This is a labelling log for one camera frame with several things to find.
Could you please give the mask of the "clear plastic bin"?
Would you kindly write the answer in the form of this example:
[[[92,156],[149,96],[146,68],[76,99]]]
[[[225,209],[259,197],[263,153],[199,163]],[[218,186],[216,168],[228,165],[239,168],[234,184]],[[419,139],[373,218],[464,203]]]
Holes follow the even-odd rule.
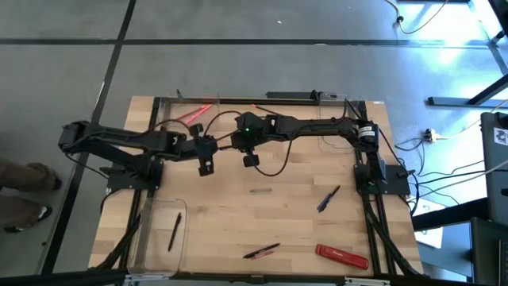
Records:
[[[323,101],[318,111],[317,119],[331,118],[356,118],[355,114],[344,101]],[[320,136],[318,138],[318,147],[325,153],[351,153],[353,147],[346,139],[339,136]]]
[[[167,251],[177,214],[182,220],[171,252]],[[187,240],[187,204],[182,199],[147,199],[134,234],[127,269],[137,276],[174,276]]]
[[[160,100],[160,104],[155,130],[183,133],[188,138],[192,138],[189,133],[189,126],[201,123],[203,129],[205,129],[210,124],[210,121],[221,111],[220,99],[218,97],[164,97]],[[190,125],[177,120],[178,117],[204,105],[211,105],[211,108]]]

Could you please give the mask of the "white paper sheet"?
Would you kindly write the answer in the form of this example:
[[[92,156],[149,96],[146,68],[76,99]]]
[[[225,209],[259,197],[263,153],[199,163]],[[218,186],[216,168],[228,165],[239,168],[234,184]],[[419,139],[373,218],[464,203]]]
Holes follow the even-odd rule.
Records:
[[[441,211],[445,209],[445,206],[438,203],[434,203],[425,199],[419,199],[415,215],[423,215],[432,211]],[[440,249],[443,238],[443,228],[439,227],[431,230],[416,231],[415,238],[417,242],[424,245],[433,247],[434,249]]]

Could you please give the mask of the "black marker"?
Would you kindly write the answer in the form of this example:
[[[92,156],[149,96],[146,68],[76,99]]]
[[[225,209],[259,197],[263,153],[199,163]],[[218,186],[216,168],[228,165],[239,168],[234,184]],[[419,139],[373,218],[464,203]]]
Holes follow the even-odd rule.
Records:
[[[245,254],[242,258],[244,259],[251,259],[251,258],[254,258],[262,253],[265,253],[271,249],[274,249],[276,247],[280,246],[280,243],[275,243],[275,244],[272,244],[272,245],[269,245],[269,246],[266,246],[266,247],[263,247],[262,249],[258,249],[254,252],[251,252],[251,253],[248,253],[248,254]]]

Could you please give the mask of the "bright blue pen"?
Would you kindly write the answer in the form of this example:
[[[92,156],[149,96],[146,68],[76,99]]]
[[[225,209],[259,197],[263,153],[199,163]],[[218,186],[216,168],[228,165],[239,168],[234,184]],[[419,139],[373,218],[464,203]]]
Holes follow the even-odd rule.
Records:
[[[322,201],[321,203],[318,205],[317,207],[317,211],[319,213],[323,212],[323,210],[326,208],[328,202],[330,201],[330,199],[333,197],[333,195],[331,193],[329,193]]]

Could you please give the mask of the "black flat bar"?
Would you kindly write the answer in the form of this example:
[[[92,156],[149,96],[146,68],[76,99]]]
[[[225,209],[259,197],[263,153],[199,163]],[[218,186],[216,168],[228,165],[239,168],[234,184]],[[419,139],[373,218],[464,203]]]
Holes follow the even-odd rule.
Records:
[[[321,93],[312,91],[269,91],[266,94],[268,99],[295,99],[295,100],[312,100],[319,101]]]

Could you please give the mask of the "red stapler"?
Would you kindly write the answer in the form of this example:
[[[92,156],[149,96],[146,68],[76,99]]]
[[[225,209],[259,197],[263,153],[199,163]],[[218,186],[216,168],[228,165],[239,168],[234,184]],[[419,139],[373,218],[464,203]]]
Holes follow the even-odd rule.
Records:
[[[367,258],[331,246],[317,244],[315,253],[320,257],[354,268],[367,270],[369,267],[369,260]]]

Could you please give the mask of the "black pen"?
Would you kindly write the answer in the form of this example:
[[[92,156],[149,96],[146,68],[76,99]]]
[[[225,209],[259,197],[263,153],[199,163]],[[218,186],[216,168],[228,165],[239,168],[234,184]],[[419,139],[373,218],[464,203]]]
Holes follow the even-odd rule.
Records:
[[[182,220],[182,213],[179,212],[177,214],[177,216],[176,216],[175,224],[174,224],[172,232],[171,232],[170,241],[169,241],[168,247],[167,247],[167,251],[168,252],[171,252],[171,249],[172,249],[172,247],[174,245],[175,237],[176,237],[176,234],[177,234],[177,231],[178,231],[178,228],[179,228],[179,224],[181,223],[181,220]]]

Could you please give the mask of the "black pencil orange eraser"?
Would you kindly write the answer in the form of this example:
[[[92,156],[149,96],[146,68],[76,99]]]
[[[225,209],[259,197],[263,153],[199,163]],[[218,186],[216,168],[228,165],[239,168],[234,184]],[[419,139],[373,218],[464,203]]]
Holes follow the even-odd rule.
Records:
[[[267,114],[281,115],[280,113],[277,113],[277,112],[275,112],[273,110],[269,110],[269,109],[267,109],[265,107],[262,107],[262,106],[259,106],[259,105],[256,105],[256,104],[251,104],[251,106],[254,107],[255,109],[262,110],[262,111],[264,111]]]

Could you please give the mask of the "grey computer tower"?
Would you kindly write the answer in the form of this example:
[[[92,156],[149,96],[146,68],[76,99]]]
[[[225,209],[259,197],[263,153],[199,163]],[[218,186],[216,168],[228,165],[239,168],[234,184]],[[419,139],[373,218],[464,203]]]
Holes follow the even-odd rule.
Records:
[[[482,113],[480,127],[489,215],[508,226],[508,114]]]

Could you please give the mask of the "red pencil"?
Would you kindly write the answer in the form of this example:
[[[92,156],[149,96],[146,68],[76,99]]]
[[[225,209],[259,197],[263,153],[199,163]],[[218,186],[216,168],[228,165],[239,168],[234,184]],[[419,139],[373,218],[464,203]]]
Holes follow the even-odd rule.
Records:
[[[192,110],[191,112],[188,112],[180,117],[177,118],[177,120],[180,120],[185,123],[187,119],[191,117],[192,114],[194,114],[196,111],[198,111],[202,106],[200,106],[198,109]]]

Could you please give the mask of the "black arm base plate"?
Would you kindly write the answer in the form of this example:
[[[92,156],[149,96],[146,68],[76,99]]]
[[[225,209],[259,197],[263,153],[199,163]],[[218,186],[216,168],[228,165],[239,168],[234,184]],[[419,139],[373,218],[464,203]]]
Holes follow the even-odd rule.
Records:
[[[400,165],[357,164],[353,168],[356,189],[369,195],[409,195],[407,173]]]
[[[100,168],[108,176],[108,188],[149,191],[155,191],[160,187],[163,169],[162,160],[145,155],[136,155],[129,162],[113,162],[109,168]]]

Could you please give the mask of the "black desk leg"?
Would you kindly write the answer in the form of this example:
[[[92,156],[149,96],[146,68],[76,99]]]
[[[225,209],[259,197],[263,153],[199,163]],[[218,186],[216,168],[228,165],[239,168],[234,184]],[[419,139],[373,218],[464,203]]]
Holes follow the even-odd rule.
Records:
[[[504,100],[493,99],[497,94],[508,89],[508,74],[504,75],[472,98],[428,97],[429,106],[482,107],[495,108],[504,105]]]

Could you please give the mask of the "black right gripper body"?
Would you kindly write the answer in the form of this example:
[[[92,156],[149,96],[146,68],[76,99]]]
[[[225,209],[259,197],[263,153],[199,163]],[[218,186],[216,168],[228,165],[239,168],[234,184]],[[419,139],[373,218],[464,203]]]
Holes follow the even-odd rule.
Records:
[[[258,140],[259,138],[251,133],[234,133],[231,136],[231,145],[241,153],[253,154]]]

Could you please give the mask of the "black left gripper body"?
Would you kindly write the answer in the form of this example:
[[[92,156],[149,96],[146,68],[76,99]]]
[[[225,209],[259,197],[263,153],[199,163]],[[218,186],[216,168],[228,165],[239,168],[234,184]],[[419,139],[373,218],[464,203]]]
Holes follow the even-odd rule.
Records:
[[[211,135],[195,137],[194,145],[198,158],[212,158],[218,150],[217,140]]]

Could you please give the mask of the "person's brown shoes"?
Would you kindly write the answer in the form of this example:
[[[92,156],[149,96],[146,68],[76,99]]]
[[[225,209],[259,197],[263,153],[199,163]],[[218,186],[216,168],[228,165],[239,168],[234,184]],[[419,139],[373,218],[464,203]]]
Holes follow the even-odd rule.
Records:
[[[57,191],[61,186],[57,173],[46,164],[18,164],[0,157],[0,190],[7,187],[21,192]],[[49,206],[0,194],[0,228],[6,233],[27,230],[51,214]]]

